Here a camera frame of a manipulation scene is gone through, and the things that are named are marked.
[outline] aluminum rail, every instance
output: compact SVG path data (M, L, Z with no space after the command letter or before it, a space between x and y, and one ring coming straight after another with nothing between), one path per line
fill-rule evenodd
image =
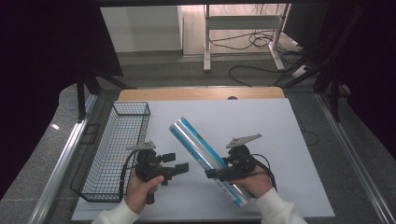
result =
M337 139L340 142L341 147L345 151L346 156L350 164L352 165L352 168L354 169L356 175L358 176L361 185L366 191L366 194L369 197L371 203L373 204L375 211L377 212L379 218L381 219L381 222L384 224L396 223L393 214L389 210L387 202L382 196L378 186L370 177L369 173L367 172L366 168L361 162L361 159L358 153L356 153L355 148L349 141L349 138L347 137L347 134L344 131L343 126L341 125L341 123L337 122L335 118L332 116L332 113L329 110L330 106L326 99L325 94L317 93L316 96L320 103L321 108L323 109L324 114L326 115L327 120L332 126L332 130L337 136Z
M67 167L73 157L75 149L78 144L78 139L81 137L84 128L87 124L88 117L90 112L92 111L92 107L97 99L97 96L91 95L86 103L87 108L87 116L81 123L77 123L71 132L66 145L64 146L64 150L59 157L58 162L55 165L55 168L52 171L51 176L49 177L49 181L47 182L46 187L43 190L40 198L38 199L37 204L35 205L35 210L28 223L43 223L46 219L47 213L50 210L50 206L55 198L56 193L64 179L64 174L66 173Z

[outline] wall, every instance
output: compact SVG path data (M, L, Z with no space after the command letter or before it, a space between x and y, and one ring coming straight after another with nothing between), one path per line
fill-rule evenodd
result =
M103 7L116 52L181 49L181 7Z

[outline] wire basket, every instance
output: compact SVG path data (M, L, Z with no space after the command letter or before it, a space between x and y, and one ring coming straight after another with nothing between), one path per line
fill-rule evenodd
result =
M144 143L149 115L149 104L146 102L115 102L106 127L100 131L103 132L102 138L81 144L91 146L96 142L94 149L84 148L83 159L71 189L87 202L119 202L120 173L131 153L125 149ZM101 122L98 123L87 125L85 134L97 135L98 127L101 126ZM129 175L130 173L126 174L126 180L129 180ZM127 184L124 185L123 192L127 191L126 188Z

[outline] white tabletop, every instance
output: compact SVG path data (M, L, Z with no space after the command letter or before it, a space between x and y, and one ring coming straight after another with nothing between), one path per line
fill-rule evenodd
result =
M189 162L190 170L175 176L169 186L160 186L155 203L146 206L139 220L261 219L254 202L239 208L213 180L207 179L204 169L168 131L181 117L221 157L227 156L225 147L233 137L260 133L262 137L247 143L247 147L271 163L280 196L296 203L304 217L334 217L288 99L152 101L148 105L151 116L146 141L155 143L158 154L176 152L177 160L163 166ZM80 199L72 220L92 220L116 205Z

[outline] cylindrical object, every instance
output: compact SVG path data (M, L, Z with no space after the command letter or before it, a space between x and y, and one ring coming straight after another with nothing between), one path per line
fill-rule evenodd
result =
M195 131L186 119L177 120L169 127L169 130L205 170L221 170L228 167L218 153ZM236 205L244 206L251 199L250 195L241 186L230 185L226 181L221 182L218 179L214 180Z

